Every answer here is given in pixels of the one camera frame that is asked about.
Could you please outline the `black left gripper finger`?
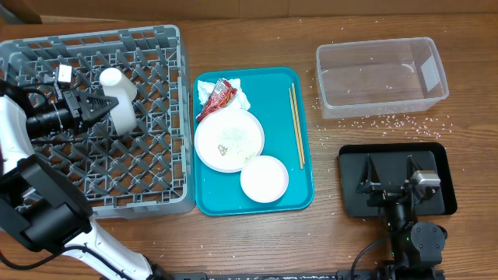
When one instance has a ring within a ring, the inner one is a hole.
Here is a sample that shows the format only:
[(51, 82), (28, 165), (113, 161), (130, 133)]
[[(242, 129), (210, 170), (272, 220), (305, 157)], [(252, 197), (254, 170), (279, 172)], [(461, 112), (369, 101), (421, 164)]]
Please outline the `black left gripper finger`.
[(91, 127), (96, 122), (100, 121), (106, 114), (108, 114), (112, 109), (116, 107), (115, 105), (91, 105), (83, 104), (80, 106), (81, 109), (81, 121), (82, 127)]
[(88, 110), (111, 110), (115, 108), (119, 102), (116, 97), (100, 96), (79, 92), (79, 98)]

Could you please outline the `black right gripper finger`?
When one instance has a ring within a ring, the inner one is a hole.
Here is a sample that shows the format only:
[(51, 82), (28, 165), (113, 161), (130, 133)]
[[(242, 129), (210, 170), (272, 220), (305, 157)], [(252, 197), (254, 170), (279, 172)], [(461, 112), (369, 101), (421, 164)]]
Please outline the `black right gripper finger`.
[(360, 177), (359, 187), (379, 187), (381, 185), (374, 161), (370, 154), (366, 155), (363, 173)]
[(406, 182), (409, 182), (412, 179), (412, 176), (415, 172), (420, 170), (420, 165), (415, 161), (412, 155), (407, 157), (407, 177)]

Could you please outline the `white paper cup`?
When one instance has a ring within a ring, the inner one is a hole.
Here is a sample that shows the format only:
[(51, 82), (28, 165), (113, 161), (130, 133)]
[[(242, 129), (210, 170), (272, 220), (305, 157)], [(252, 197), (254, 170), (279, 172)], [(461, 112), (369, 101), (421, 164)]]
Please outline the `white paper cup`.
[(105, 96), (116, 97), (119, 100), (133, 101), (137, 88), (133, 82), (117, 68), (105, 68), (99, 77), (99, 82)]

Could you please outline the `wooden chopstick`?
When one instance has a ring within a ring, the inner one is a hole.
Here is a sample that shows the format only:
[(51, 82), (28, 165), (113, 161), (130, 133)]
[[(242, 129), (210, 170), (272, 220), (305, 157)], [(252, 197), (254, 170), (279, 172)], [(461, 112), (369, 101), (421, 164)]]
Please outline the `wooden chopstick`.
[(296, 87), (295, 84), (292, 83), (292, 98), (293, 98), (293, 108), (294, 108), (294, 115), (295, 115), (295, 121), (296, 121), (296, 134), (297, 134), (297, 139), (298, 139), (298, 145), (299, 145), (299, 151), (300, 151), (300, 168), (303, 169), (305, 165), (305, 159), (304, 159), (304, 150), (303, 150), (303, 140), (302, 140), (302, 132), (300, 128), (300, 116), (299, 116), (299, 109), (297, 105), (297, 100), (296, 100)]
[(301, 156), (300, 138), (299, 138), (299, 133), (298, 133), (298, 129), (297, 129), (295, 107), (293, 105), (293, 95), (292, 95), (291, 89), (288, 88), (288, 90), (289, 90), (289, 102), (290, 102), (290, 107), (291, 107), (291, 113), (293, 116), (293, 127), (294, 127), (295, 138), (296, 138), (296, 147), (297, 147), (298, 159), (300, 162), (300, 169), (302, 170), (303, 169), (303, 160), (302, 160), (302, 156)]

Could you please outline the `red snack wrapper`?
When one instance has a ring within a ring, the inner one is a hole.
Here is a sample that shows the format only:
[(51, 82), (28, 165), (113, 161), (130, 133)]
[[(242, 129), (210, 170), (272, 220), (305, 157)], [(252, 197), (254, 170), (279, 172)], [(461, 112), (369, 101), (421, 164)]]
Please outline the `red snack wrapper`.
[(201, 122), (211, 113), (227, 107), (236, 95), (237, 89), (227, 79), (219, 79), (207, 96), (207, 100), (202, 104), (202, 110), (196, 116), (196, 121)]

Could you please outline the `grey-green bowl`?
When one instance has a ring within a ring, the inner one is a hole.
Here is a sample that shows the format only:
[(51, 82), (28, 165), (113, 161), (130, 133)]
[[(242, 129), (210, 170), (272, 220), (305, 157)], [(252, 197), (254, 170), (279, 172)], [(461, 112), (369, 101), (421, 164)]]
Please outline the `grey-green bowl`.
[(115, 95), (118, 105), (110, 111), (110, 116), (117, 135), (129, 133), (137, 126), (132, 100), (126, 93)]

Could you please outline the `white napkin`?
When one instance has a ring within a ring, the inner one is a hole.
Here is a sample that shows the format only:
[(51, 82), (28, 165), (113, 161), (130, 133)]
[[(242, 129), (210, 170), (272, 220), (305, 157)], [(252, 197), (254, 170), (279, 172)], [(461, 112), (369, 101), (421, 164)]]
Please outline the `white napkin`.
[[(236, 96), (228, 103), (227, 107), (249, 110), (251, 107), (245, 92), (241, 87), (240, 79), (228, 79), (228, 83), (237, 91)], [(212, 91), (214, 90), (214, 82), (206, 82), (199, 80), (194, 89), (198, 90), (198, 101), (201, 107), (207, 103)]]

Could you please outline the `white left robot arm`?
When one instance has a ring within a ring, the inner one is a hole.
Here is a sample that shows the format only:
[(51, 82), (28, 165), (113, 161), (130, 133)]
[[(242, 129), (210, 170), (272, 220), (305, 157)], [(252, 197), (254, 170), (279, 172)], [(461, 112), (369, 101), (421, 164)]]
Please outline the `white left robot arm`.
[(46, 250), (50, 256), (25, 265), (2, 257), (2, 263), (25, 271), (65, 255), (107, 279), (170, 279), (158, 264), (104, 230), (82, 192), (33, 150), (32, 138), (94, 124), (118, 99), (67, 89), (57, 102), (36, 108), (28, 97), (35, 92), (1, 82), (1, 228), (26, 249)]

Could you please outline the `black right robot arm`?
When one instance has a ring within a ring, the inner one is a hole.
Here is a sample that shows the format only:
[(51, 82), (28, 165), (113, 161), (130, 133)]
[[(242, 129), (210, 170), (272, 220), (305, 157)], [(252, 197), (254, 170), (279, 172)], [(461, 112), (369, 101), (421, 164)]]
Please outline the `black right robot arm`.
[(371, 155), (366, 155), (356, 191), (368, 194), (366, 204), (377, 209), (384, 220), (388, 235), (365, 247), (350, 268), (350, 278), (356, 277), (359, 259), (372, 248), (388, 240), (391, 243), (390, 261), (382, 261), (370, 273), (371, 279), (442, 279), (435, 267), (442, 262), (442, 251), (447, 230), (432, 222), (420, 222), (416, 206), (431, 199), (440, 189), (440, 178), (435, 170), (424, 170), (409, 155), (407, 177), (398, 186), (382, 184)]

